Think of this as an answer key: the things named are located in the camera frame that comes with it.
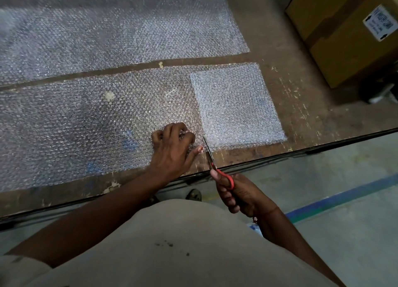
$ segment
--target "bubble wrap sheet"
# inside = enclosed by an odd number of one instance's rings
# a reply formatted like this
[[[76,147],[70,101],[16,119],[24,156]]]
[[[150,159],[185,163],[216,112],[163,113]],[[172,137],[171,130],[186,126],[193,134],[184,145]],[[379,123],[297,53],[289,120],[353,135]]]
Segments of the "bubble wrap sheet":
[[[211,149],[286,139],[257,64],[196,72],[190,77]]]
[[[0,0],[0,86],[249,52],[226,0]]]
[[[153,131],[182,121],[203,134],[190,73],[234,66],[146,69],[1,91],[0,191],[149,164]]]

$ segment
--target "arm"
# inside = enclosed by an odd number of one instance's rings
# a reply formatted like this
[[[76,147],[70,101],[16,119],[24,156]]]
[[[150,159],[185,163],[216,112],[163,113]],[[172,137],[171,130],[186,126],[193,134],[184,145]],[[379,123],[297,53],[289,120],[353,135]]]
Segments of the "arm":
[[[41,229],[7,254],[33,258],[54,268],[101,242],[145,207],[159,189],[190,168],[202,147],[187,154],[195,135],[187,132],[180,139],[181,130],[187,130],[185,124],[169,124],[152,134],[154,155],[145,173]]]
[[[270,242],[289,250],[340,287],[346,287],[326,263],[316,254],[279,207],[253,182],[242,174],[233,175],[235,188],[229,191],[226,178],[211,170],[221,199],[232,213],[241,211],[256,217],[263,236]]]

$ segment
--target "blue floor line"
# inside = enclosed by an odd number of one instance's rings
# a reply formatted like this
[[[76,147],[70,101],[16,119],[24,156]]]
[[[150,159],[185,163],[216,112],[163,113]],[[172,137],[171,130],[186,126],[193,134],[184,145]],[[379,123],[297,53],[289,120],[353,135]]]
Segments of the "blue floor line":
[[[394,185],[398,185],[398,173],[311,203],[287,213],[286,216],[292,223],[296,223],[303,219],[322,213],[325,210],[345,204],[369,194],[373,194],[380,190],[387,189]]]

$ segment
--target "wooden table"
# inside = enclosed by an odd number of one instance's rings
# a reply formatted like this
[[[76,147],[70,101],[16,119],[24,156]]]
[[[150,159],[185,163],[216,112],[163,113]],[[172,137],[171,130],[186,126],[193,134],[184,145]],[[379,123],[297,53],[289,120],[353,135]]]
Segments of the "wooden table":
[[[269,146],[220,151],[214,154],[219,167],[270,160],[300,154],[347,139],[398,130],[398,106],[388,100],[375,105],[361,102],[357,88],[331,90],[306,51],[282,9],[273,0],[228,0],[250,53],[236,56],[163,60],[164,66],[257,62],[271,94],[288,140]],[[104,73],[158,68],[159,61],[77,73],[17,85],[38,85],[51,81]],[[209,169],[199,156],[187,174]],[[108,192],[140,170],[132,169],[46,187],[0,193],[0,216],[47,208]]]

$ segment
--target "right hand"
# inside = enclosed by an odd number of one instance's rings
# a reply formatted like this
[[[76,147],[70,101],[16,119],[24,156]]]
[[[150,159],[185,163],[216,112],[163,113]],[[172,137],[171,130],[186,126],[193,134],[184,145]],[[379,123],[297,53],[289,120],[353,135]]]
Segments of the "right hand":
[[[215,170],[210,175],[216,181],[217,191],[231,213],[241,211],[248,217],[258,217],[277,208],[277,205],[268,198],[253,182],[242,174],[232,175],[235,187],[229,190],[229,181]]]

